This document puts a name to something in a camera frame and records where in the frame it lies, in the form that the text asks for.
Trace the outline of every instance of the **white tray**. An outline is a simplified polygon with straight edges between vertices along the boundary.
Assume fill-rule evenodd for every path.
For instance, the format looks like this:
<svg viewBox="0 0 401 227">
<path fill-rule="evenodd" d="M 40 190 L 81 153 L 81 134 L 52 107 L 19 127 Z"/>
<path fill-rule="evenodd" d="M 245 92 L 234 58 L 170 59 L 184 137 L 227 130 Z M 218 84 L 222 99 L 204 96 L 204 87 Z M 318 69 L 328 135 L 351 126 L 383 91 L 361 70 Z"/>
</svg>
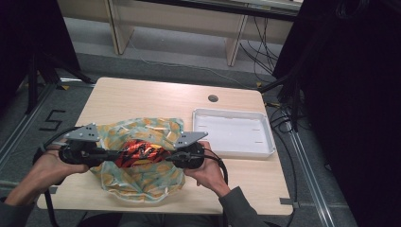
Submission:
<svg viewBox="0 0 401 227">
<path fill-rule="evenodd" d="M 193 130 L 207 131 L 203 140 L 224 158 L 263 159 L 276 151 L 268 117 L 262 113 L 197 109 Z"/>
</svg>

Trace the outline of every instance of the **desk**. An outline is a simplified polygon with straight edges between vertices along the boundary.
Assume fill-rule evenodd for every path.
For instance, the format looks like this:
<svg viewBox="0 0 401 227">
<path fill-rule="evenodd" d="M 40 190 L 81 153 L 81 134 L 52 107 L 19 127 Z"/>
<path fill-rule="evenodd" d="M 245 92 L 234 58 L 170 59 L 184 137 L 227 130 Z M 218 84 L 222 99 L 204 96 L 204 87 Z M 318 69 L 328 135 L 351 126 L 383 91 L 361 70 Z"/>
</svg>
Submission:
<svg viewBox="0 0 401 227">
<path fill-rule="evenodd" d="M 260 41 L 254 20 L 267 42 L 283 44 L 301 3 L 289 0 L 58 0 L 64 17 L 110 24 L 114 51 L 123 54 L 136 26 L 226 38 L 228 64 L 233 66 L 240 40 Z"/>
<path fill-rule="evenodd" d="M 218 96 L 211 102 L 208 96 Z M 192 131 L 192 112 L 197 108 L 251 111 L 266 114 L 260 93 L 250 90 L 153 82 L 134 79 L 99 79 L 77 126 L 96 122 L 110 124 L 136 117 L 179 117 L 184 130 Z M 277 152 L 267 160 L 224 159 L 229 186 L 241 186 L 251 206 L 260 215 L 289 215 L 291 205 L 280 203 L 289 198 Z M 221 214 L 218 197 L 186 177 L 183 189 L 156 204 L 121 201 L 100 187 L 91 172 L 74 174 L 52 195 L 55 209 L 104 210 L 122 212 L 161 212 L 181 214 Z M 38 200 L 46 208 L 44 197 Z"/>
</svg>

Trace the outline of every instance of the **plastic bag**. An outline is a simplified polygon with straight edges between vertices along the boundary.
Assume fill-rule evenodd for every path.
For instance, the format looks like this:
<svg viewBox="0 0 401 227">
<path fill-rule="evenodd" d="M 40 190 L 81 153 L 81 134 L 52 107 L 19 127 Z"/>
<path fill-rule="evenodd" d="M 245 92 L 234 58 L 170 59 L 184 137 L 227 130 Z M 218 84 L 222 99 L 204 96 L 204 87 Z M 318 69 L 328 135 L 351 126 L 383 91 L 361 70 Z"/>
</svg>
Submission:
<svg viewBox="0 0 401 227">
<path fill-rule="evenodd" d="M 179 118 L 136 118 L 97 126 L 97 130 L 100 145 L 105 149 L 121 150 L 127 141 L 139 139 L 173 150 L 172 144 L 183 130 L 183 121 Z M 104 190 L 130 202 L 161 201 L 185 183 L 183 170 L 167 161 L 128 168 L 104 162 L 91 171 L 101 180 Z"/>
</svg>

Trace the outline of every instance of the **person's hand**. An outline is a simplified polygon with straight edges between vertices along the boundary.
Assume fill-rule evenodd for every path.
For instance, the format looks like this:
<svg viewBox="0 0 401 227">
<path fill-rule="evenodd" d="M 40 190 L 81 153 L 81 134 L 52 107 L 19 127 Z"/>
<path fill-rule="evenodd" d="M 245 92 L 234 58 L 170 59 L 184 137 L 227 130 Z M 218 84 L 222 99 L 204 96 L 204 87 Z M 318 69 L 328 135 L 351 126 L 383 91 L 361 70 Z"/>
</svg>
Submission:
<svg viewBox="0 0 401 227">
<path fill-rule="evenodd" d="M 209 142 L 199 141 L 205 148 L 204 154 L 214 156 L 210 148 Z M 220 167 L 216 160 L 205 158 L 201 167 L 197 169 L 184 169 L 183 173 L 189 177 L 197 180 L 197 184 L 203 185 L 214 191 L 219 197 L 223 197 L 230 192 L 230 188 L 224 182 L 223 175 L 221 174 Z"/>
<path fill-rule="evenodd" d="M 30 169 L 29 173 L 15 187 L 5 200 L 9 205 L 27 205 L 43 193 L 48 187 L 59 183 L 73 173 L 83 173 L 87 165 L 69 165 L 59 158 L 57 150 L 49 150 Z"/>
</svg>

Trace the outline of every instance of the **orange object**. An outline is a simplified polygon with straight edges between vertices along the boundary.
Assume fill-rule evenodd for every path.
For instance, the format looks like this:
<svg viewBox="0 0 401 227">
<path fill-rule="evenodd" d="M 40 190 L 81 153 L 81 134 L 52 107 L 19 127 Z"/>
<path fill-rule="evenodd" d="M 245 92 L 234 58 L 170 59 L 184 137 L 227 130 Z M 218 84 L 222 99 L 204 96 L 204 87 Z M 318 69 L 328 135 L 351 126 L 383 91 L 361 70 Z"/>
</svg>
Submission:
<svg viewBox="0 0 401 227">
<path fill-rule="evenodd" d="M 134 139 L 124 144 L 120 151 L 120 156 L 114 162 L 118 167 L 132 167 L 159 163 L 167 155 L 170 155 L 170 152 L 161 146 L 151 144 L 148 141 Z"/>
</svg>

